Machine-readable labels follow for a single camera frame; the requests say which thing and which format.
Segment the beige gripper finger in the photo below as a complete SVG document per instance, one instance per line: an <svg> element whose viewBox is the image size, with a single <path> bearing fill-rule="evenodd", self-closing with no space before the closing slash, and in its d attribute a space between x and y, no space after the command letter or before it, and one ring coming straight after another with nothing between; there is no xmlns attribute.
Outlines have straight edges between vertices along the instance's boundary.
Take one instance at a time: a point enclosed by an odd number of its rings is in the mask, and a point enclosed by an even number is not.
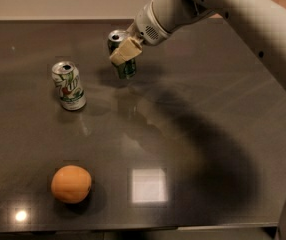
<svg viewBox="0 0 286 240"><path fill-rule="evenodd" d="M133 37L127 37L110 55L110 61L119 66L142 53L141 42Z"/></svg>
<svg viewBox="0 0 286 240"><path fill-rule="evenodd" d="M128 28L127 32L130 36L135 36L137 34L137 27L135 23L132 23Z"/></svg>

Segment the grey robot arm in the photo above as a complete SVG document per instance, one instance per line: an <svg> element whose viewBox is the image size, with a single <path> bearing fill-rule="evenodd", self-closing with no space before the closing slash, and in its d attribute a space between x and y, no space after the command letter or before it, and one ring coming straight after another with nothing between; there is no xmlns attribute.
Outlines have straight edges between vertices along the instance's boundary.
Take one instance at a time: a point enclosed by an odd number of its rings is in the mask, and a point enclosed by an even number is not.
<svg viewBox="0 0 286 240"><path fill-rule="evenodd" d="M220 15L286 91L286 9L272 0L151 0L110 55L119 66L180 27Z"/></svg>

